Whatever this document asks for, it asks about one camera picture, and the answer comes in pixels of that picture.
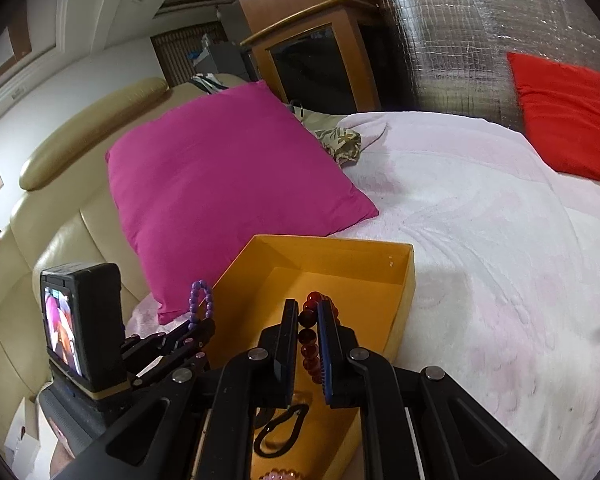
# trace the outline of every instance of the ceiling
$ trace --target ceiling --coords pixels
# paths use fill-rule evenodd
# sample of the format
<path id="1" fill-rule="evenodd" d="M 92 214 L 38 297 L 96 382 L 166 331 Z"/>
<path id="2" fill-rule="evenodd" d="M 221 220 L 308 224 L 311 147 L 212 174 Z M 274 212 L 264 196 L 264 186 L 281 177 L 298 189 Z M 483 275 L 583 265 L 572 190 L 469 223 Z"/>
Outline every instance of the ceiling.
<path id="1" fill-rule="evenodd" d="M 45 79 L 110 46 L 215 21 L 237 0 L 29 0 L 30 37 L 43 45 L 0 77 L 0 116 Z"/>

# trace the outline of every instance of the silver bolt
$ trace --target silver bolt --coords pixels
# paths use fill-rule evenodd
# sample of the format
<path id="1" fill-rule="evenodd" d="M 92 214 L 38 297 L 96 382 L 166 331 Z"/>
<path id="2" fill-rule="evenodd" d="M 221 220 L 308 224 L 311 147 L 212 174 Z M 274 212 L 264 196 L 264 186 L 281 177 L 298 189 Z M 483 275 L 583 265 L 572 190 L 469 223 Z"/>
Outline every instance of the silver bolt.
<path id="1" fill-rule="evenodd" d="M 369 350 L 366 348 L 353 348 L 349 352 L 349 357 L 351 357 L 354 361 L 364 361 L 369 357 Z"/>
<path id="2" fill-rule="evenodd" d="M 177 383 L 186 383 L 193 377 L 193 372 L 188 368 L 178 368 L 171 374 L 171 379 Z"/>
<path id="3" fill-rule="evenodd" d="M 269 357 L 269 352 L 267 352 L 267 350 L 264 348 L 256 347 L 249 350 L 247 355 L 252 361 L 262 361 L 263 359 Z"/>
<path id="4" fill-rule="evenodd" d="M 429 381 L 441 381 L 445 378 L 445 371 L 439 366 L 427 366 L 424 375 Z"/>

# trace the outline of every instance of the white bedsheet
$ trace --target white bedsheet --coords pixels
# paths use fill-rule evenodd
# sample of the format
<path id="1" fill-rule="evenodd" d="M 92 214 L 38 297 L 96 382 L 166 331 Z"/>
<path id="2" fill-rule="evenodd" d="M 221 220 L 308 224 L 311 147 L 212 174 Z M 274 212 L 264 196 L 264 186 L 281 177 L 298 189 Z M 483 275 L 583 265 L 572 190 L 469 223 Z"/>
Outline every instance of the white bedsheet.
<path id="1" fill-rule="evenodd" d="M 442 366 L 561 480 L 600 468 L 600 186 L 519 133 L 422 112 L 355 114 L 345 169 L 379 217 L 338 237 L 414 245 L 396 364 Z M 129 332 L 155 332 L 147 298 Z M 362 479 L 358 453 L 344 476 Z"/>

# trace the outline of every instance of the magenta pillow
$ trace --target magenta pillow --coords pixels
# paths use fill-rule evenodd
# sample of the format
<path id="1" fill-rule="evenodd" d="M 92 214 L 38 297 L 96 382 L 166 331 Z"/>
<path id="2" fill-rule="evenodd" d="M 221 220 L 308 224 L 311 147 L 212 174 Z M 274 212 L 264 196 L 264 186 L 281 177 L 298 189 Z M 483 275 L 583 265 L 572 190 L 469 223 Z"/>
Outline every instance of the magenta pillow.
<path id="1" fill-rule="evenodd" d="M 264 82 L 174 108 L 106 158 L 161 324 L 185 313 L 191 283 L 215 283 L 253 235 L 326 236 L 378 215 Z"/>

